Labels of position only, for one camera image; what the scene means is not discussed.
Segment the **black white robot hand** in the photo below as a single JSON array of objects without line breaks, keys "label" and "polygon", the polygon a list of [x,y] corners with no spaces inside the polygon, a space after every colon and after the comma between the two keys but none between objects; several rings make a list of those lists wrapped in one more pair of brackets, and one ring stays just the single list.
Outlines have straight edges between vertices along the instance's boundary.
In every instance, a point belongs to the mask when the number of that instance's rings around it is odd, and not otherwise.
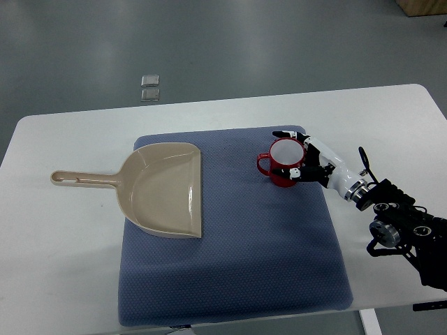
[{"label": "black white robot hand", "polygon": [[345,161],[314,136],[297,131],[274,131],[277,138],[292,138],[305,149],[301,167],[275,168],[273,174],[296,182],[318,182],[324,188],[336,190],[346,201],[358,202],[369,191],[366,180],[348,169]]}]

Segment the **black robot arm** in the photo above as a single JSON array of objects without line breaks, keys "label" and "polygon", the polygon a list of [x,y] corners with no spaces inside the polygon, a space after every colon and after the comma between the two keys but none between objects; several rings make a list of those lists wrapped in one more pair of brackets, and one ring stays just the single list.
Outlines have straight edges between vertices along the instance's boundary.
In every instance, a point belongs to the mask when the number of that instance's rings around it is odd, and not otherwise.
[{"label": "black robot arm", "polygon": [[372,178],[354,199],[357,209],[371,207],[375,214],[367,252],[372,257],[401,255],[417,270],[424,286],[446,290],[446,219],[429,214],[389,180],[378,181],[365,150],[358,151],[364,165],[361,174]]}]

